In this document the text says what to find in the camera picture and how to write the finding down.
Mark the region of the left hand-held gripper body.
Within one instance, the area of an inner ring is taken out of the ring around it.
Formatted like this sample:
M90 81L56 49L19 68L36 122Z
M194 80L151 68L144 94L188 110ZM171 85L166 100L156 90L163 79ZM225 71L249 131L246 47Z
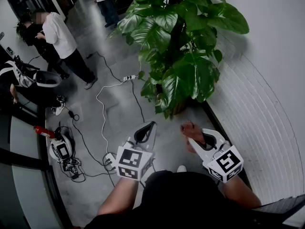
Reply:
M115 160L117 175L132 180L141 180L152 166L154 156L153 150L146 150L143 144L135 144L129 137L122 146L118 147Z

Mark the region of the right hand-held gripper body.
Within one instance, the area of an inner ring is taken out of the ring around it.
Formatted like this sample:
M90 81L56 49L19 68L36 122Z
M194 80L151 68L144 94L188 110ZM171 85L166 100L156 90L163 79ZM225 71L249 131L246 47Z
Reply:
M207 161L203 161L203 166L209 174L223 183L227 183L238 175L242 171L243 165L244 160L240 153L228 141L223 142Z

